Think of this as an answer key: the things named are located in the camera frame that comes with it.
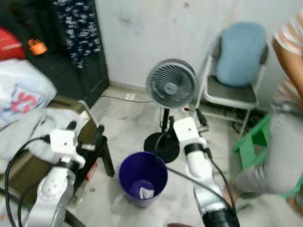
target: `gray pants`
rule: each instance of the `gray pants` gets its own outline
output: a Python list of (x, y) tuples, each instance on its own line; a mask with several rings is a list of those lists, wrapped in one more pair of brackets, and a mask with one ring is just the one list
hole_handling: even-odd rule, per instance
[(265, 164), (236, 178), (238, 193), (282, 194), (297, 185), (303, 173), (303, 116), (272, 111), (269, 136)]

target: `purple trash bin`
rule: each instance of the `purple trash bin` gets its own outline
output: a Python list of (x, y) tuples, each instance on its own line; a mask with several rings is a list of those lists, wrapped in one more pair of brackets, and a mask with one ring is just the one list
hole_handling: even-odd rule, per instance
[[(137, 152), (128, 156), (120, 165), (119, 182), (128, 200), (138, 207), (148, 207), (161, 194), (168, 180), (164, 162), (150, 152)], [(140, 188), (154, 190), (150, 199), (140, 199)]]

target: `tiled floor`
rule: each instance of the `tiled floor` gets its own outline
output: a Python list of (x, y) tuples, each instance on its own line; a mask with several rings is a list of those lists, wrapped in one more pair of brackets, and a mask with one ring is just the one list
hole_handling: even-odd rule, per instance
[[(124, 98), (125, 90), (109, 88), (103, 95)], [(146, 94), (136, 93), (136, 101), (149, 101)], [(93, 179), (80, 189), (76, 217), (88, 227), (166, 227), (178, 222), (193, 227), (202, 227), (193, 185), (169, 173), (169, 181), (161, 196), (148, 208), (140, 209), (130, 204), (118, 184), (119, 165), (128, 155), (143, 150), (143, 142), (153, 132), (158, 132), (160, 108), (154, 103), (132, 103), (102, 97), (93, 106), (92, 112), (105, 126), (105, 135), (116, 169), (116, 175), (106, 175), (102, 161)], [(188, 114), (171, 112), (176, 119)], [(240, 171), (238, 155), (231, 154), (237, 134), (230, 124), (216, 118), (208, 118), (210, 131), (204, 134), (212, 150), (214, 160), (227, 177)], [(180, 154), (170, 167), (185, 170), (185, 156)], [(238, 213), (241, 227), (301, 227), (303, 220), (280, 196), (263, 195), (249, 202)]]

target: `patterned fabric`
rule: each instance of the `patterned fabric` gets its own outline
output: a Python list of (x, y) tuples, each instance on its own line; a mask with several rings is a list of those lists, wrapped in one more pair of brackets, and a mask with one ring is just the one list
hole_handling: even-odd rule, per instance
[(83, 68), (89, 54), (101, 51), (89, 0), (55, 0), (53, 3), (66, 33), (66, 52), (78, 68)]
[[(275, 32), (275, 39), (286, 50), (302, 55), (303, 53), (303, 10)], [(298, 104), (299, 93), (286, 77), (274, 94), (274, 103), (293, 102)]]

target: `green stool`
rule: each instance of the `green stool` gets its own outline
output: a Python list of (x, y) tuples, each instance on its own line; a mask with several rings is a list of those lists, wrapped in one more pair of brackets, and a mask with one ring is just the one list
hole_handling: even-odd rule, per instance
[[(240, 152), (242, 169), (265, 163), (269, 138), (269, 121), (270, 115), (267, 115), (245, 137), (242, 137), (233, 148), (233, 153)], [(254, 145), (259, 145), (264, 148), (256, 154)], [(290, 197), (294, 195), (300, 190), (301, 185), (303, 185), (303, 177), (301, 177), (295, 188), (282, 194), (282, 196)]]

